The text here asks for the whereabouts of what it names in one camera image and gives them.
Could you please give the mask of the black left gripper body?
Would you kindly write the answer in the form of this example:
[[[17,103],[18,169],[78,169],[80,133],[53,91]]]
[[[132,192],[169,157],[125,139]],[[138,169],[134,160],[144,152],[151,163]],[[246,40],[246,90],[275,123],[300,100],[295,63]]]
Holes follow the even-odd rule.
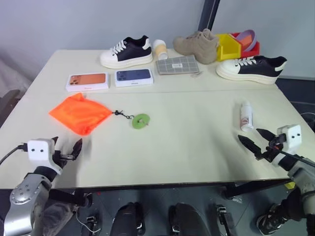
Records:
[[[61,169],[63,169],[68,161],[74,160],[74,152],[70,154],[62,154],[60,150],[56,150],[53,154],[53,161],[57,164]]]

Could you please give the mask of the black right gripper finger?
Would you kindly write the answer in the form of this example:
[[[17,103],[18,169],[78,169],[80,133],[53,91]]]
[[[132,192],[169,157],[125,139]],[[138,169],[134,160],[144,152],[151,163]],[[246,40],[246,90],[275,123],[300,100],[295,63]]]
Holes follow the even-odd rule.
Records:
[[[270,132],[269,130],[266,129],[261,129],[261,128],[257,128],[256,131],[264,138],[268,141],[268,145],[273,146],[274,145],[274,139],[276,137],[275,134],[273,134],[272,132]]]
[[[238,139],[246,149],[254,154],[255,157],[261,157],[261,148],[258,147],[251,139],[242,135],[238,135]]]

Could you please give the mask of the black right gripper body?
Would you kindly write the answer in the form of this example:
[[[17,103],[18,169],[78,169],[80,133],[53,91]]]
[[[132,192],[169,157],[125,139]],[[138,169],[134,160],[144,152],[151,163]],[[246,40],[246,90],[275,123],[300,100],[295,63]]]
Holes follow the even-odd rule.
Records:
[[[285,136],[273,136],[272,138],[266,138],[269,142],[266,147],[266,151],[262,153],[260,150],[254,154],[257,160],[265,159],[268,162],[272,162],[275,157],[280,154],[284,147],[284,142],[286,141]]]

